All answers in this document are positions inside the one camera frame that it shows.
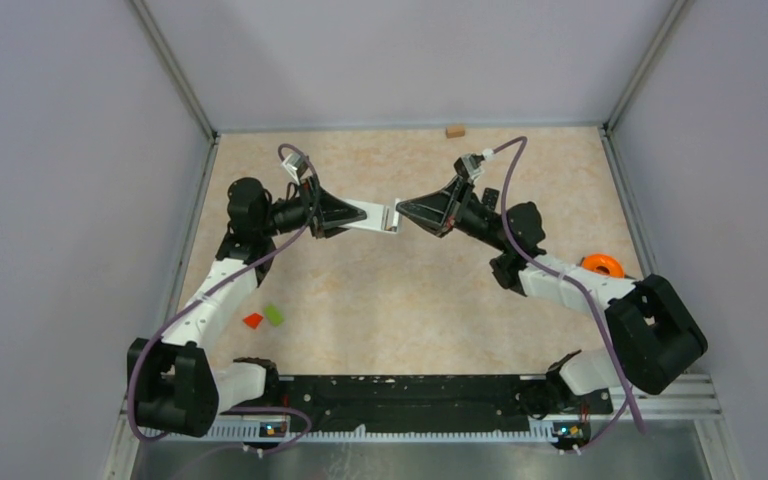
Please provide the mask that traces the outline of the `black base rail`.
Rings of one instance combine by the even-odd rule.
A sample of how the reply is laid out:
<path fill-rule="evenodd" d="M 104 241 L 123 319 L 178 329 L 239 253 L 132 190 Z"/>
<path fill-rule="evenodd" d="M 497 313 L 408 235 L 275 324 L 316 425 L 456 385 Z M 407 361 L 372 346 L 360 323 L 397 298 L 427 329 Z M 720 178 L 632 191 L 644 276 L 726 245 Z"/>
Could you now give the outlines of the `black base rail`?
<path fill-rule="evenodd" d="M 553 434 L 542 421 L 610 415 L 607 390 L 575 396 L 559 381 L 521 375 L 298 375 L 270 380 L 247 407 L 283 407 L 294 428 L 312 421 L 308 438 L 364 434 L 417 438 L 470 434 Z"/>

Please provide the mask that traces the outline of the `white battery cover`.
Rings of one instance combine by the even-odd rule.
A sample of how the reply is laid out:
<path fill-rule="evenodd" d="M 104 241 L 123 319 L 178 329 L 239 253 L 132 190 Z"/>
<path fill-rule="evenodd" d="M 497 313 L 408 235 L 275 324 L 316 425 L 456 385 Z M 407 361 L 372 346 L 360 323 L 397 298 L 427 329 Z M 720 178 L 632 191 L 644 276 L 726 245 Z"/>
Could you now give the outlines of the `white battery cover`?
<path fill-rule="evenodd" d="M 391 222 L 390 222 L 390 230 L 393 231 L 393 232 L 397 232 L 399 230 L 400 224 L 401 224 L 401 214 L 398 211 L 398 205 L 399 205 L 400 202 L 401 202 L 401 200 L 399 198 L 396 198 L 394 200 L 394 203 L 393 203 L 392 219 L 391 219 Z"/>

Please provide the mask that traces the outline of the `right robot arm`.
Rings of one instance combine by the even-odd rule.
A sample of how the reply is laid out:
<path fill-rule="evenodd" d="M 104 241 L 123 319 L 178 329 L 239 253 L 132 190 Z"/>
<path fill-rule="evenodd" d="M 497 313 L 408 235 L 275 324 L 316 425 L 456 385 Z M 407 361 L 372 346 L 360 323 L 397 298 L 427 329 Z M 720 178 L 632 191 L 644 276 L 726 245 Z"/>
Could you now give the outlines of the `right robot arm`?
<path fill-rule="evenodd" d="M 596 390 L 624 383 L 658 395 L 708 350 L 708 341 L 673 285 L 650 274 L 612 277 L 569 264 L 541 249 L 542 217 L 532 202 L 496 211 L 499 191 L 477 196 L 471 182 L 454 178 L 443 189 L 397 203 L 397 211 L 442 238 L 458 230 L 499 250 L 490 262 L 501 288 L 548 300 L 595 317 L 608 343 L 553 364 L 549 404 L 572 412 Z"/>

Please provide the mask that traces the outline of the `white remote control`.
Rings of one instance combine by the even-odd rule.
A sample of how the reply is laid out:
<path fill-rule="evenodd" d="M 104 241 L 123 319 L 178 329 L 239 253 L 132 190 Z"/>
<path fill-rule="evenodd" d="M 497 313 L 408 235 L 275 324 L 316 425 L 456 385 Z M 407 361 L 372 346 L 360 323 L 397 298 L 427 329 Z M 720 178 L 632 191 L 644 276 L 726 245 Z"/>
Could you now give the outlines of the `white remote control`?
<path fill-rule="evenodd" d="M 346 203 L 357 209 L 363 210 L 366 214 L 366 217 L 364 219 L 343 225 L 343 228 L 391 235 L 398 234 L 400 228 L 397 232 L 390 230 L 394 200 L 389 204 L 380 204 L 353 199 L 345 199 Z"/>

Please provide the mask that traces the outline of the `red block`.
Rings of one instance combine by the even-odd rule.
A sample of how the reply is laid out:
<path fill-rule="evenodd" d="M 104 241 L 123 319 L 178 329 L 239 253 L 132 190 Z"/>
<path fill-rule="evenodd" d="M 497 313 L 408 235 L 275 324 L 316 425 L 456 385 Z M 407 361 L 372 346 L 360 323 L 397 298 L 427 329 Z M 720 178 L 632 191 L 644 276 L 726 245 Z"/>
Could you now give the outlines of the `red block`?
<path fill-rule="evenodd" d="M 252 330 L 256 330 L 260 326 L 263 320 L 264 320 L 264 316 L 261 315 L 260 313 L 252 313 L 244 317 L 242 319 L 242 322 L 248 328 Z"/>

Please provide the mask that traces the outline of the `green block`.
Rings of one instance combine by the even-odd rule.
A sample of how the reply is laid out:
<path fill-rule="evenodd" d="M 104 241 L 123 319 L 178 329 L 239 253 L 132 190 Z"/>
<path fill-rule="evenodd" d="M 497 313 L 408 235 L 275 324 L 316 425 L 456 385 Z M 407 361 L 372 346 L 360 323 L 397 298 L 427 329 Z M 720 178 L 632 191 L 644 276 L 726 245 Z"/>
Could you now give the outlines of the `green block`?
<path fill-rule="evenodd" d="M 264 307 L 263 315 L 274 327 L 281 326 L 285 321 L 283 313 L 275 305 L 272 304 L 266 305 Z"/>

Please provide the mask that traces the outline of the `black remote control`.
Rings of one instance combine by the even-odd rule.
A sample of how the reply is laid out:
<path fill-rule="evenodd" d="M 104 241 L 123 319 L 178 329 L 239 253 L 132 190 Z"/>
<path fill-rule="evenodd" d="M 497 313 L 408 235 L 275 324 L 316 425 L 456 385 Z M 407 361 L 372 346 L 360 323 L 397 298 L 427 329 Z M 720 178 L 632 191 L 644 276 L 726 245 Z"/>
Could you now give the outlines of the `black remote control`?
<path fill-rule="evenodd" d="M 499 202 L 500 191 L 494 188 L 486 187 L 482 192 L 481 203 L 489 211 L 495 212 Z"/>

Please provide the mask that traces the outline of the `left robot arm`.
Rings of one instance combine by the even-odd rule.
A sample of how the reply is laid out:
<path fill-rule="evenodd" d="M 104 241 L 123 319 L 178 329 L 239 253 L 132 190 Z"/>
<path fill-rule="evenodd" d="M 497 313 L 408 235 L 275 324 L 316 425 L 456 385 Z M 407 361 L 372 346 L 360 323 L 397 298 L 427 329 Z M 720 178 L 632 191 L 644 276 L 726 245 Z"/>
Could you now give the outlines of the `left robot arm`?
<path fill-rule="evenodd" d="M 274 410 L 281 388 L 268 378 L 268 362 L 249 359 L 215 369 L 208 356 L 284 251 L 275 236 L 288 233 L 297 240 L 309 231 L 329 238 L 350 228 L 375 230 L 388 217 L 385 206 L 330 194 L 316 176 L 288 191 L 288 198 L 274 199 L 255 178 L 234 181 L 227 230 L 205 279 L 157 333 L 129 347 L 126 406 L 138 439 L 148 438 L 143 428 L 201 437 L 218 414 L 243 402 L 257 413 Z"/>

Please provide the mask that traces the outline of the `orange tape roll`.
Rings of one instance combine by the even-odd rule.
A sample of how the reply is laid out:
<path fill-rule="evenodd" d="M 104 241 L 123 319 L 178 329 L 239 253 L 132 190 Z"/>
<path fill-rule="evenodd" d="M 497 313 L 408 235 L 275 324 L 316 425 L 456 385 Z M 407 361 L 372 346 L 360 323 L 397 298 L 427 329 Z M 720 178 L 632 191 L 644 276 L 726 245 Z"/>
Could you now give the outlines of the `orange tape roll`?
<path fill-rule="evenodd" d="M 625 269 L 622 264 L 614 257 L 607 254 L 594 253 L 583 257 L 580 266 L 586 270 L 605 276 L 615 278 L 625 277 Z"/>

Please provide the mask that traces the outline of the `brown wooden block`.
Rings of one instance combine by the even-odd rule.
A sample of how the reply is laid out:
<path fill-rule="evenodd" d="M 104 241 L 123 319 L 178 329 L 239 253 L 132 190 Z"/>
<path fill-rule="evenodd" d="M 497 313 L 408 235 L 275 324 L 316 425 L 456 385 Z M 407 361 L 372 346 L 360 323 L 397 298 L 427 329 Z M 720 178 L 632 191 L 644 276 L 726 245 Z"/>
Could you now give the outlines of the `brown wooden block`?
<path fill-rule="evenodd" d="M 461 138 L 466 135 L 466 128 L 464 125 L 448 125 L 444 133 L 447 139 Z"/>

